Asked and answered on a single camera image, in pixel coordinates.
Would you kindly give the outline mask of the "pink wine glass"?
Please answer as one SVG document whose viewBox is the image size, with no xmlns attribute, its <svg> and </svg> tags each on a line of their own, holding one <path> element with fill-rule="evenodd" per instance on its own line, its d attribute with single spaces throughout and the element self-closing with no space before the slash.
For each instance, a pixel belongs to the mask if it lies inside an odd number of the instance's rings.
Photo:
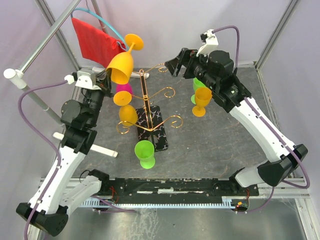
<svg viewBox="0 0 320 240">
<path fill-rule="evenodd" d="M 130 83 L 117 84 L 115 92 L 118 93 L 118 92 L 122 92 L 122 91 L 126 91 L 126 92 L 130 93 L 131 95 L 133 94 L 133 89 L 132 89 L 132 86 L 130 85 Z"/>
</svg>

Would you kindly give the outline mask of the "orange wine glass front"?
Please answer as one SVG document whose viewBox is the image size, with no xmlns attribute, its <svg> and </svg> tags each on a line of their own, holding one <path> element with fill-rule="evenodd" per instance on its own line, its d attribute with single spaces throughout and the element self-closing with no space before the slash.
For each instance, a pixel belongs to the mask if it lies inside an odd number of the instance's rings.
<svg viewBox="0 0 320 240">
<path fill-rule="evenodd" d="M 110 73 L 111 81 L 118 85 L 125 85 L 129 82 L 134 69 L 132 51 L 140 51 L 144 48 L 144 41 L 136 34 L 127 34 L 124 41 L 129 47 L 128 51 L 117 54 L 105 69 Z"/>
</svg>

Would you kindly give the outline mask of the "green wine glass front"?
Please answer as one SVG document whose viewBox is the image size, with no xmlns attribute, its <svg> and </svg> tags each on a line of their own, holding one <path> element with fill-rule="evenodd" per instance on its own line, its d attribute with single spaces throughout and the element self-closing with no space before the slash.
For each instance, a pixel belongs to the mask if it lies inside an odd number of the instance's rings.
<svg viewBox="0 0 320 240">
<path fill-rule="evenodd" d="M 151 169 L 154 167 L 156 160 L 154 157 L 155 148 L 152 142 L 148 140 L 139 141 L 134 147 L 134 153 L 139 159 L 142 168 Z"/>
</svg>

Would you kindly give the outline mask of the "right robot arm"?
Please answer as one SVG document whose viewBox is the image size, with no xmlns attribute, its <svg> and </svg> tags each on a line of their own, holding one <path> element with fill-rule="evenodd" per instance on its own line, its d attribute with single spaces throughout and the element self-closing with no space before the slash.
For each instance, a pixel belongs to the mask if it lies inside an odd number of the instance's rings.
<svg viewBox="0 0 320 240">
<path fill-rule="evenodd" d="M 234 180 L 228 184 L 233 195 L 239 196 L 247 187 L 261 183 L 276 187 L 301 166 L 308 154 L 307 147 L 285 137 L 261 111 L 237 77 L 238 69 L 228 52 L 214 50 L 204 56 L 184 47 L 164 65 L 173 77 L 185 67 L 183 77 L 202 82 L 213 100 L 238 120 L 262 148 L 266 161 L 233 174 Z"/>
</svg>

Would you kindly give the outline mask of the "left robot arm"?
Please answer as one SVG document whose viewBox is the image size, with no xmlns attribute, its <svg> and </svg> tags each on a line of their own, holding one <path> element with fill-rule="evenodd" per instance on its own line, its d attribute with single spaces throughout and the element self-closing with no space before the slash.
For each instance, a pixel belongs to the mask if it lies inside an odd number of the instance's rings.
<svg viewBox="0 0 320 240">
<path fill-rule="evenodd" d="M 110 191 L 109 175 L 92 170 L 84 181 L 64 194 L 76 168 L 91 150 L 97 131 L 100 110 L 104 97 L 111 97 L 111 71 L 104 69 L 85 79 L 80 73 L 67 75 L 64 81 L 52 84 L 53 87 L 76 83 L 85 90 L 81 102 L 70 99 L 61 107 L 60 121 L 66 130 L 56 147 L 32 124 L 33 129 L 55 151 L 56 160 L 39 190 L 28 202 L 21 202 L 16 213 L 45 233 L 55 237 L 65 228 L 71 214 L 89 197 L 98 193 L 106 195 Z"/>
</svg>

